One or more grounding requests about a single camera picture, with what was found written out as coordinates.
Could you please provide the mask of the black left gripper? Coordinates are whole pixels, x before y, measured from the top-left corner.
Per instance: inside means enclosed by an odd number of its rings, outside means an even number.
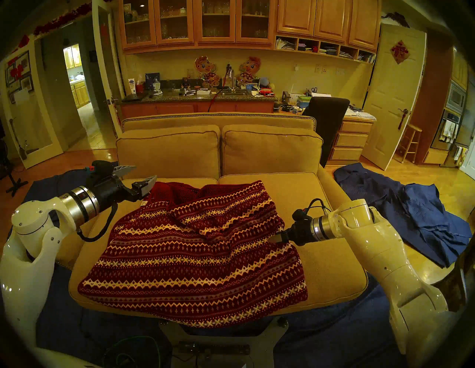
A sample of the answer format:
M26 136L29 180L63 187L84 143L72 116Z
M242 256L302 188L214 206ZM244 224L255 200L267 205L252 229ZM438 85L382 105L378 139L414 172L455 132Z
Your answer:
M99 178L90 175L86 180L86 189L92 194L96 213L101 213L123 201L136 202L148 194L153 189L157 176L148 177L142 181L136 181L131 188L126 187L119 177L124 177L137 167L134 165L118 165L113 169L113 175Z

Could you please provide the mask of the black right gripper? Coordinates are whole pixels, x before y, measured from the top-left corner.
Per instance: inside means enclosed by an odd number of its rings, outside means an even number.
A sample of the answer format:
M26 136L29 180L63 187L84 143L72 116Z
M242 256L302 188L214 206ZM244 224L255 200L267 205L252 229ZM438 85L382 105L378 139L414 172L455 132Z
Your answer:
M294 223L284 232L279 232L268 238L270 243L293 242L297 246L304 246L315 242L313 217L308 215L309 209L297 209L292 214Z

